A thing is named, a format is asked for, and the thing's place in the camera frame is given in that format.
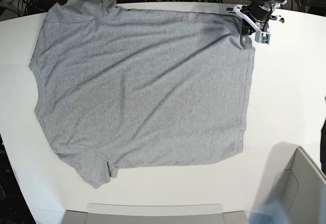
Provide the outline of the grey T-shirt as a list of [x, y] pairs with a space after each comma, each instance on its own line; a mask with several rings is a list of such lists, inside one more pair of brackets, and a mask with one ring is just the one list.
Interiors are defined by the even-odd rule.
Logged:
[[94, 188], [119, 169], [212, 164], [242, 152], [254, 53], [230, 15], [68, 0], [30, 62], [36, 117]]

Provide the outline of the grey cardboard box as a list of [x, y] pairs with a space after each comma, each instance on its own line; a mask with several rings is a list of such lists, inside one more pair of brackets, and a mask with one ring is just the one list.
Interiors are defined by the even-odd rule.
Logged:
[[280, 203], [289, 223], [325, 223], [325, 174], [302, 147], [276, 176], [269, 200]]

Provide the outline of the blue transparent bag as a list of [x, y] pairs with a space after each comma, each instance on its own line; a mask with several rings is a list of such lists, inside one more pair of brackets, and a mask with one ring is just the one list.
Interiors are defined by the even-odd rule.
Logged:
[[249, 224], [291, 224], [287, 213], [288, 205], [281, 201], [272, 201], [247, 214]]

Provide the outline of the grey plastic tray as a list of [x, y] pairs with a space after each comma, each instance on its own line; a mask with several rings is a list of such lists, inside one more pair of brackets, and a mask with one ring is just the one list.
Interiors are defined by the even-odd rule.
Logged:
[[223, 212], [221, 204], [130, 206], [88, 204], [86, 212], [67, 210], [62, 223], [248, 223], [244, 211]]

